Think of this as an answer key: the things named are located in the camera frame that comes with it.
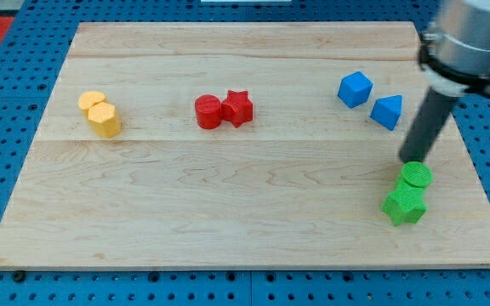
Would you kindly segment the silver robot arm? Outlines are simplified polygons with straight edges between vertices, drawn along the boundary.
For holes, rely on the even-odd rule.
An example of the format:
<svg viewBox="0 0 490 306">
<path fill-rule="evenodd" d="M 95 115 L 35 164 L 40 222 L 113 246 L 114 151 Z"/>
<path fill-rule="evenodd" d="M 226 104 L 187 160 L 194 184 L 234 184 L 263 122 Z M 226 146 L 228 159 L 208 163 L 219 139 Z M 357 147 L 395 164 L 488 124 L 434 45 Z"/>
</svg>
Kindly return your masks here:
<svg viewBox="0 0 490 306">
<path fill-rule="evenodd" d="M 418 55 L 433 90 L 490 99 L 490 0 L 446 0 L 423 33 Z"/>
</svg>

